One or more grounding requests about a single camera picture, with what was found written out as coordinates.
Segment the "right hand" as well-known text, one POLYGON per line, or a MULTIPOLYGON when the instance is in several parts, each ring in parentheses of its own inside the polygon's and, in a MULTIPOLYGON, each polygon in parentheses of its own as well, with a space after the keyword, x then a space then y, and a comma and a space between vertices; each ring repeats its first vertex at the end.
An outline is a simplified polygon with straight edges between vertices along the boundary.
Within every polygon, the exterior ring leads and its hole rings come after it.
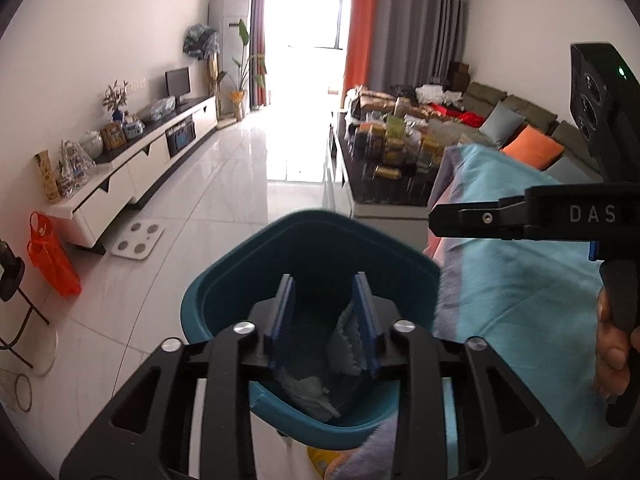
POLYGON ((614 325, 605 288, 599 292, 597 318, 594 388, 608 399, 623 394, 630 383, 628 358, 631 349, 639 350, 639 330, 627 335, 614 325))

